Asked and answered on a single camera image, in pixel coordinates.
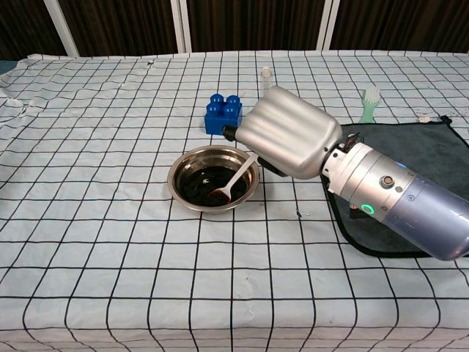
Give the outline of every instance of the background wall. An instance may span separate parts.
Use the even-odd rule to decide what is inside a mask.
[[[467,53],[468,34],[469,0],[0,1],[0,60],[329,48]]]

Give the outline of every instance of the grid pattern tablecloth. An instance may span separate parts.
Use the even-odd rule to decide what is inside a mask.
[[[0,82],[0,351],[469,350],[469,260],[361,254],[319,179],[262,170],[221,215],[171,198],[177,157],[231,144],[209,97],[245,114],[264,66],[341,123],[374,82],[378,122],[447,114],[469,139],[468,55],[31,56]]]

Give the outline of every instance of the bowl rim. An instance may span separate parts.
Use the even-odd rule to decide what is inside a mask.
[[[228,151],[237,153],[238,155],[241,155],[242,157],[244,157],[245,160],[249,158],[249,154],[246,153],[245,151],[238,149],[236,147],[231,147],[229,145],[222,145],[222,144],[205,145],[205,146],[197,147],[197,148],[194,148],[192,150],[185,152],[179,158],[177,158],[176,161],[171,165],[171,168],[169,169],[169,172],[168,172],[168,176],[166,178],[166,184],[173,198],[191,210],[196,210],[196,211],[204,212],[204,213],[218,213],[221,211],[230,210],[230,209],[236,208],[238,205],[240,205],[241,203],[245,202],[248,198],[250,198],[252,194],[254,193],[254,191],[256,190],[257,186],[259,185],[260,171],[259,171],[259,166],[255,162],[249,166],[249,169],[253,170],[253,182],[250,184],[250,186],[248,187],[244,195],[236,199],[234,202],[230,202],[229,204],[222,205],[220,207],[207,207],[203,205],[192,204],[180,196],[174,184],[174,175],[177,169],[180,167],[180,164],[187,157],[203,152],[205,150],[228,150]]]

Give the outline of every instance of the plastic spoon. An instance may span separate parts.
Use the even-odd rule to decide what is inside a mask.
[[[210,192],[209,197],[223,197],[226,204],[229,204],[232,201],[232,186],[238,181],[238,179],[243,176],[247,169],[251,166],[253,162],[257,160],[257,155],[252,154],[248,160],[244,162],[243,165],[236,171],[232,179],[228,181],[226,186],[222,188],[217,188]]]

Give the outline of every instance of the blue lego brick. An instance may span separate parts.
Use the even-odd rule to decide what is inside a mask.
[[[225,101],[223,95],[214,94],[210,97],[205,113],[205,133],[223,136],[224,126],[239,126],[242,118],[243,105],[240,97],[230,95]]]

